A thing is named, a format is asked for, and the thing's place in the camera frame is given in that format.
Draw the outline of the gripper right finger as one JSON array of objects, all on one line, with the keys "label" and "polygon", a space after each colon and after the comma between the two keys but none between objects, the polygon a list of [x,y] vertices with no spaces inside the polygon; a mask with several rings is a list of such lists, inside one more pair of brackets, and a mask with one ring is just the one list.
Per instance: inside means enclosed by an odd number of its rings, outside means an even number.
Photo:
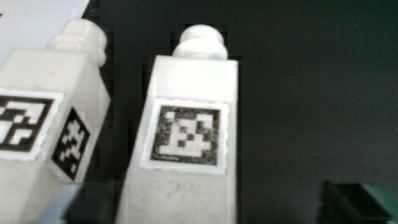
[{"label": "gripper right finger", "polygon": [[398,224],[398,196],[383,185],[324,182],[319,224]]}]

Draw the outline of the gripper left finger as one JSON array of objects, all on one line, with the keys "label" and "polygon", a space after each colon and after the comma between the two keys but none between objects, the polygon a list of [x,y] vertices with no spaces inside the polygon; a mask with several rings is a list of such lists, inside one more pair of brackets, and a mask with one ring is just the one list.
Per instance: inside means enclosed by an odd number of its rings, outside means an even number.
[{"label": "gripper left finger", "polygon": [[111,182],[68,184],[56,197],[50,224],[114,224],[114,193]]}]

